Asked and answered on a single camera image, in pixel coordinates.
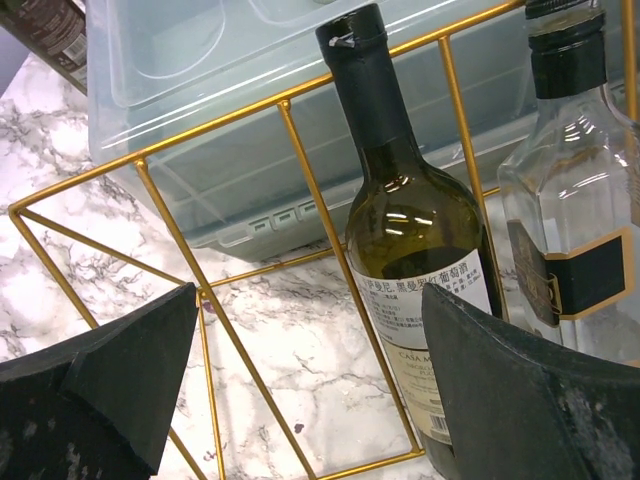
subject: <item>white label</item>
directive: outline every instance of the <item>white label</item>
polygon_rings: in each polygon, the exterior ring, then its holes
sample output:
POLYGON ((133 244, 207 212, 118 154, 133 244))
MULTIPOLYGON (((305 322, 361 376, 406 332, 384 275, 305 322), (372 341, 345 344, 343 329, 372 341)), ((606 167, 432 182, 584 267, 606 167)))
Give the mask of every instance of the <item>white label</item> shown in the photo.
POLYGON ((406 350, 384 340, 382 343, 415 426, 431 438, 451 445, 429 352, 406 350))
POLYGON ((353 270, 369 316, 383 339, 403 348, 426 350, 422 329, 422 288, 435 283, 491 314, 478 250, 442 270, 398 280, 370 278, 353 270))
POLYGON ((87 37, 81 33, 62 53, 76 65, 84 65, 87 62, 87 37))
POLYGON ((391 369, 416 427, 451 445, 431 356, 422 328, 422 289, 435 283, 486 313, 491 304, 478 250, 442 270, 398 280, 353 271, 371 320, 382 338, 391 369))

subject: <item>clear plastic box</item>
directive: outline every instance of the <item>clear plastic box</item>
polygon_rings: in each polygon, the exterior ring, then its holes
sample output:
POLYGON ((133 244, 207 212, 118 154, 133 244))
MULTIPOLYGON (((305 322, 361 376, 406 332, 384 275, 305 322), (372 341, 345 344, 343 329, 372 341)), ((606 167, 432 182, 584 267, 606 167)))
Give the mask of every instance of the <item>clear plastic box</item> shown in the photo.
MULTIPOLYGON (((326 73, 314 29, 365 3, 92 0, 87 28, 94 161, 106 163, 326 73)), ((393 46, 501 2, 378 3, 393 46)), ((609 73, 620 79, 620 6, 616 0, 603 4, 609 73)), ((452 38, 469 124, 486 151, 521 140, 527 133, 522 125, 528 125, 523 119, 535 112, 524 22, 518 10, 452 38)), ((459 155, 447 154, 457 151, 459 139, 437 45, 397 57, 395 66, 426 160, 439 167, 456 161, 459 155)), ((332 218, 343 229, 361 170, 334 86, 296 98, 292 113, 332 218)), ((276 108, 148 160, 194 248, 257 261, 325 235, 276 108)), ((154 210, 133 167, 111 175, 154 210)))

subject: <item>marble countertop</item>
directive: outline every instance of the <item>marble countertop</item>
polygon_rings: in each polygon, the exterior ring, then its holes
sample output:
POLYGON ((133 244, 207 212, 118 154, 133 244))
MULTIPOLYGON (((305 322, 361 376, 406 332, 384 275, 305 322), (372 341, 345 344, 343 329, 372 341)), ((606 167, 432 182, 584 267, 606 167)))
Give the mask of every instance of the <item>marble countertop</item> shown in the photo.
MULTIPOLYGON (((86 98, 34 57, 27 59, 0 99, 0 158, 0 361, 4 361, 88 329, 7 216, 10 203, 92 167, 86 98)), ((490 198, 488 209, 511 316, 520 317, 499 198, 490 198)), ((191 279, 162 222, 109 178, 54 196, 34 210, 191 279)), ((173 288, 44 227, 32 224, 32 228, 101 323, 173 288)), ((195 253, 210 281, 258 267, 214 251, 195 253)), ((317 473, 409 450, 335 258, 215 291, 317 473)), ((206 324, 228 478, 306 478, 222 325, 209 312, 206 324)), ((199 332, 172 425, 208 478, 217 478, 199 332)), ((195 479, 170 441, 157 478, 195 479)), ((423 457, 357 478, 441 477, 423 457)))

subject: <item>wine bottle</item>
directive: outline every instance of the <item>wine bottle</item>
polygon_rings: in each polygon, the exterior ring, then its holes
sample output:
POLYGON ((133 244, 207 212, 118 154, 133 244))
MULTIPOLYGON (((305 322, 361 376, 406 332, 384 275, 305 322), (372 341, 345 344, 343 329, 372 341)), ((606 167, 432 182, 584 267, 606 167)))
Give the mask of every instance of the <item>wine bottle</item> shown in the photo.
POLYGON ((498 177, 526 319, 640 366, 640 127, 607 86, 605 11, 537 0, 525 16, 539 116, 498 177))
POLYGON ((86 21, 74 0, 0 0, 0 25, 87 94, 86 21))
POLYGON ((320 26, 316 37, 364 173, 346 228, 351 269, 425 450, 442 475, 456 479, 421 290, 440 284, 501 317, 483 218, 464 184, 420 154, 377 4, 320 26))

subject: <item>metal wire basket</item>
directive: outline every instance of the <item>metal wire basket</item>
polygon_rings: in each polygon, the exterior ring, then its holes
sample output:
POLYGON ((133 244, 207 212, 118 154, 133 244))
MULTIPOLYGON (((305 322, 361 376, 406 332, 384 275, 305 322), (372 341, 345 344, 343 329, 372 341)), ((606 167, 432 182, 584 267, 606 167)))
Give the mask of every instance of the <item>metal wire basket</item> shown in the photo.
MULTIPOLYGON (((636 68, 635 38, 634 38, 634 35, 635 35, 634 0, 621 0, 621 2, 622 2, 622 15, 621 15, 622 31, 623 31, 623 39, 624 39, 627 115, 633 118, 634 120, 637 120, 638 97, 637 97, 637 91, 636 91, 637 68, 636 68)), ((475 198, 477 199, 478 203, 481 206, 482 213, 485 217, 487 226, 489 225, 489 223, 488 223, 487 210, 486 210, 486 204, 484 199, 486 196, 496 193, 498 189, 492 189, 490 191, 485 191, 485 192, 483 192, 482 190, 482 182, 480 180, 480 176, 479 176, 477 165, 476 165, 476 159, 475 159, 473 145, 471 141, 471 134, 467 124, 467 116, 466 116, 464 105, 463 105, 460 85, 457 79, 457 72, 454 64, 454 58, 453 58, 453 53, 451 49, 450 39, 453 35, 456 35, 462 32, 463 30, 466 30, 468 28, 471 28, 483 22, 494 19, 500 15, 504 15, 517 8, 522 7, 523 5, 524 5, 524 0, 507 1, 506 3, 501 4, 497 7, 494 7, 494 8, 485 10, 481 13, 478 13, 476 15, 464 18, 453 24, 445 26, 444 28, 441 28, 439 30, 425 33, 424 35, 418 38, 410 40, 406 43, 403 43, 402 45, 399 45, 391 49, 390 51, 391 56, 396 57, 396 56, 411 52, 415 49, 424 47, 425 45, 428 45, 434 42, 438 43, 439 51, 441 54, 443 65, 444 65, 444 71, 448 81, 449 92, 451 94, 453 108, 454 108, 456 119, 458 122, 459 134, 460 134, 463 152, 465 155, 465 161, 468 169, 469 179, 471 181, 471 187, 472 187, 475 198)), ((184 256, 185 260, 187 261, 189 267, 193 272, 193 275, 197 279, 197 282, 199 284, 199 290, 198 290, 199 307, 202 307, 203 302, 205 300, 210 302, 220 322, 224 326, 227 334, 229 335, 229 338, 231 339, 233 346, 238 351, 240 357, 242 358, 242 361, 247 367, 249 373, 251 374, 251 377, 253 378, 257 388, 259 389, 260 393, 264 397, 264 400, 269 406, 269 409, 274 415, 278 425, 282 429, 282 432, 284 433, 285 437, 287 438, 288 442, 293 448, 296 456, 298 457, 302 467, 304 468, 307 474, 307 477, 313 480, 335 480, 339 478, 344 478, 344 477, 348 477, 358 473, 382 468, 388 465, 392 465, 394 463, 402 462, 404 460, 416 458, 424 454, 424 450, 420 447, 416 439, 416 436, 414 434, 414 430, 412 429, 409 418, 404 410, 402 401, 400 399, 400 395, 394 384, 389 367, 385 362, 382 349, 376 339, 374 327, 367 316, 364 304, 357 291, 356 284, 354 282, 353 276, 351 274, 351 271, 349 270, 349 266, 345 258, 343 245, 341 245, 340 243, 338 233, 336 232, 336 229, 331 221, 329 212, 327 210, 327 206, 323 201, 322 194, 320 192, 318 184, 314 178, 314 173, 309 164, 307 153, 305 152, 305 148, 300 140, 300 136, 296 128, 295 120, 291 114, 291 103, 295 101, 297 97, 300 97, 312 90, 315 90, 324 85, 327 85, 331 81, 332 81, 332 78, 330 74, 314 78, 313 80, 297 85, 293 88, 280 92, 271 97, 265 98, 263 100, 260 100, 251 105, 247 105, 246 107, 240 108, 227 115, 223 115, 221 117, 212 119, 206 123, 203 123, 187 131, 184 131, 178 135, 175 135, 170 138, 166 138, 147 148, 131 153, 122 158, 115 159, 107 164, 93 168, 75 177, 61 181, 55 185, 45 188, 44 190, 36 192, 33 195, 30 195, 12 204, 9 207, 9 216, 13 221, 13 223, 18 228, 18 230, 20 231, 20 233, 22 234, 22 236, 29 243, 29 245, 34 250, 36 255, 40 258, 40 260, 42 261, 46 269, 51 273, 55 281, 60 285, 60 287, 62 288, 64 293, 67 295, 67 297, 69 297, 69 299, 71 300, 73 305, 76 307, 80 315, 87 322, 87 324, 91 328, 96 328, 98 326, 98 323, 96 322, 94 316, 91 314, 87 306, 82 302, 79 295, 74 291, 73 287, 71 286, 67 278, 65 278, 65 276, 63 275, 61 270, 58 268, 58 266, 56 266, 51 256, 45 251, 45 248, 43 247, 43 245, 38 241, 36 236, 32 233, 31 229, 27 226, 24 219, 26 218, 36 223, 39 223, 40 225, 43 225, 46 228, 56 231, 62 235, 66 235, 75 241, 81 242, 85 245, 95 248, 103 253, 111 255, 123 262, 126 262, 142 270, 145 270, 149 273, 157 275, 165 280, 168 280, 175 284, 184 283, 179 278, 176 278, 167 272, 163 272, 157 268, 154 268, 150 265, 140 262, 135 258, 132 258, 131 256, 118 252, 96 240, 88 238, 69 228, 66 228, 63 225, 53 220, 50 220, 48 218, 45 218, 33 212, 29 208, 35 203, 40 202, 46 198, 57 195, 63 191, 66 191, 84 182, 88 182, 101 175, 108 174, 109 172, 112 172, 116 169, 133 164, 142 180, 142 183, 144 184, 151 199, 153 200, 153 203, 155 204, 160 216, 164 220, 167 228, 169 229, 169 232, 171 233, 171 235, 173 236, 173 239, 175 240, 175 243, 180 249, 180 252, 184 256), (322 250, 319 252, 315 252, 309 255, 304 255, 298 258, 294 258, 286 262, 281 262, 275 265, 271 265, 271 266, 260 268, 254 271, 246 272, 234 277, 210 281, 210 279, 207 278, 207 275, 205 275, 202 268, 196 261, 196 258, 193 252, 187 245, 187 242, 184 236, 181 234, 180 230, 178 229, 178 226, 175 220, 173 219, 171 213, 169 212, 167 205, 164 202, 164 199, 159 193, 157 186, 154 184, 153 180, 151 179, 151 176, 149 175, 149 171, 148 171, 148 166, 147 166, 147 158, 150 155, 153 155, 155 153, 158 153, 162 150, 173 147, 175 145, 184 143, 199 135, 203 135, 207 132, 211 132, 212 130, 216 130, 232 122, 238 121, 242 118, 248 117, 250 115, 254 115, 260 111, 263 111, 268 108, 274 108, 274 107, 278 109, 282 117, 282 121, 284 122, 284 125, 286 127, 286 131, 289 135, 291 144, 293 145, 293 148, 297 154, 298 160, 300 162, 300 167, 302 168, 304 177, 309 186, 309 190, 311 191, 313 199, 316 203, 318 212, 320 214, 320 217, 324 224, 324 228, 327 232, 329 241, 331 243, 331 248, 328 248, 326 250, 322 250), (363 326, 365 328, 365 331, 371 343, 371 348, 373 349, 375 356, 378 360, 378 363, 380 364, 381 371, 388 384, 389 390, 391 392, 395 406, 398 411, 398 415, 403 423, 404 429, 408 436, 411 449, 410 451, 403 453, 401 455, 382 458, 374 462, 362 463, 361 465, 357 465, 355 467, 345 468, 335 473, 319 476, 314 472, 313 468, 311 467, 307 459, 307 456, 305 455, 302 448, 300 447, 293 432, 287 425, 282 412, 276 405, 276 402, 274 401, 272 395, 270 394, 267 385, 265 384, 264 380, 261 378, 260 374, 258 373, 258 370, 253 360, 249 356, 245 346, 243 345, 238 334, 234 330, 233 325, 229 321, 229 318, 225 313, 222 305, 220 304, 220 301, 216 297, 213 289, 215 287, 218 287, 224 284, 231 284, 234 282, 238 282, 240 280, 244 280, 249 277, 258 276, 258 275, 268 275, 270 272, 273 272, 273 271, 277 271, 277 270, 291 267, 294 265, 304 264, 306 262, 310 262, 310 261, 313 261, 322 257, 326 257, 329 255, 336 256, 340 264, 340 267, 342 269, 342 272, 344 273, 346 282, 349 286, 349 290, 353 295, 353 300, 355 302, 358 313, 360 314, 360 317, 362 319, 363 326)), ((491 243, 492 243, 491 253, 493 256, 493 261, 494 261, 494 264, 497 266, 497 257, 495 254, 495 249, 493 247, 493 240, 491 243)), ((215 386, 214 386, 214 379, 213 379, 213 373, 211 368, 211 361, 209 357, 208 338, 207 338, 207 331, 206 331, 205 322, 204 322, 204 312, 202 308, 200 308, 199 326, 200 326, 202 349, 203 349, 203 355, 204 355, 206 381, 207 381, 208 394, 209 394, 209 405, 211 410, 213 437, 214 437, 215 449, 217 453, 216 459, 218 464, 217 465, 218 473, 220 478, 224 480, 226 478, 226 473, 225 473, 225 466, 224 466, 224 457, 222 453, 223 442, 220 436, 220 429, 218 424, 215 386)), ((173 441, 173 443, 176 445, 180 453, 183 455, 183 457, 185 458, 185 460, 193 470, 196 477, 199 480, 205 480, 207 477, 203 473, 202 469, 198 466, 193 455, 188 451, 188 449, 185 447, 180 437, 176 434, 176 432, 173 429, 170 430, 169 437, 173 441)))

